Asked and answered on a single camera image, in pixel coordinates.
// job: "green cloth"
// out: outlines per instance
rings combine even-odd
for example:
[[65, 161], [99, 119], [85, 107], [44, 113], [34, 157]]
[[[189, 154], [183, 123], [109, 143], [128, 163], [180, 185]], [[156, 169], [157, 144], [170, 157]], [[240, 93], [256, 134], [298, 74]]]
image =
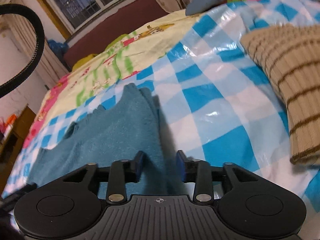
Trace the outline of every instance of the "green cloth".
[[115, 45], [118, 41], [122, 40], [124, 37], [126, 37], [127, 34], [122, 34], [121, 36], [119, 36], [118, 38], [116, 38], [113, 42], [111, 42], [104, 51], [106, 51], [107, 49], [109, 49], [111, 46]]

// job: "blue checkered sheet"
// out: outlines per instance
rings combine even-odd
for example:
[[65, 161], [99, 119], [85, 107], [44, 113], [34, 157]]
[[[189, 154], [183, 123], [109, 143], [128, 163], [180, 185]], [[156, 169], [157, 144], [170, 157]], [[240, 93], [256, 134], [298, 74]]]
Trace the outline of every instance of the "blue checkered sheet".
[[153, 65], [52, 119], [20, 153], [3, 195], [23, 186], [39, 148], [55, 147], [71, 122], [98, 105], [114, 106], [124, 85], [133, 82], [150, 88], [159, 102], [164, 152], [182, 149], [214, 166], [233, 162], [287, 188], [307, 206], [300, 236], [319, 239], [320, 172], [289, 162], [284, 106], [239, 43], [241, 35], [255, 28], [319, 21], [320, 5], [311, 0], [246, 1], [210, 10]]

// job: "beige striped pillow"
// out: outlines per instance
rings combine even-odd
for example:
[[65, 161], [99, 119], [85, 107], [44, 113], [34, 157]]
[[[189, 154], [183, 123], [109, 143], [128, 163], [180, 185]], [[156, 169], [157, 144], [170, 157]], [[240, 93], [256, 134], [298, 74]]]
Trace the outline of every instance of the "beige striped pillow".
[[241, 44], [285, 103], [293, 164], [320, 164], [320, 25], [273, 26]]

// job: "metal rivet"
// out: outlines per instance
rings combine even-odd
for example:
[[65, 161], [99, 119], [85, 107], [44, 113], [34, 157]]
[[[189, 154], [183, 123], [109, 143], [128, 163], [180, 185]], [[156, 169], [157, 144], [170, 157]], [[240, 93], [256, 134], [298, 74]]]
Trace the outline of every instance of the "metal rivet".
[[124, 196], [121, 194], [112, 194], [109, 196], [109, 200], [112, 202], [119, 202], [124, 199]]
[[196, 196], [196, 199], [200, 202], [208, 202], [209, 200], [211, 200], [211, 196], [208, 194], [199, 194], [198, 196]]

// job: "orange object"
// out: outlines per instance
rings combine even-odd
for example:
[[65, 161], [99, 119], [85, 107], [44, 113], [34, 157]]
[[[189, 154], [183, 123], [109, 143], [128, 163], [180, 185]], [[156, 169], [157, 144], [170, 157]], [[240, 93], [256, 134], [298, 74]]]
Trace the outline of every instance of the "orange object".
[[17, 120], [17, 116], [15, 114], [10, 115], [5, 123], [5, 126], [7, 127], [9, 124], [13, 124], [15, 120]]
[[5, 123], [3, 117], [0, 117], [0, 133], [4, 134], [5, 132]]

